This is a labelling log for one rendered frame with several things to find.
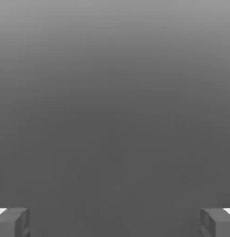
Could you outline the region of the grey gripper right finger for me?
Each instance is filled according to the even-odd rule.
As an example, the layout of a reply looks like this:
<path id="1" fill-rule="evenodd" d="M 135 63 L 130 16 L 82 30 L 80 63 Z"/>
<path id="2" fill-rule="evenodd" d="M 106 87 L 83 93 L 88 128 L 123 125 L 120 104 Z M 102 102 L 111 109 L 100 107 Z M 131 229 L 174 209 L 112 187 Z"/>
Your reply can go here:
<path id="1" fill-rule="evenodd" d="M 230 208 L 202 208 L 200 237 L 230 237 Z"/>

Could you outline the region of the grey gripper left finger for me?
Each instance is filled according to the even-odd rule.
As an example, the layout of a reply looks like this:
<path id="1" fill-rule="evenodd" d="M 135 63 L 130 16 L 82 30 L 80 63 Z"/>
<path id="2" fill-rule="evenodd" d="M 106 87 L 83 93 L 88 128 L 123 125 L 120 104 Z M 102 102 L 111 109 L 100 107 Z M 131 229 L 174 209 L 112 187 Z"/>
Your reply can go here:
<path id="1" fill-rule="evenodd" d="M 0 237 L 31 237 L 30 209 L 0 208 Z"/>

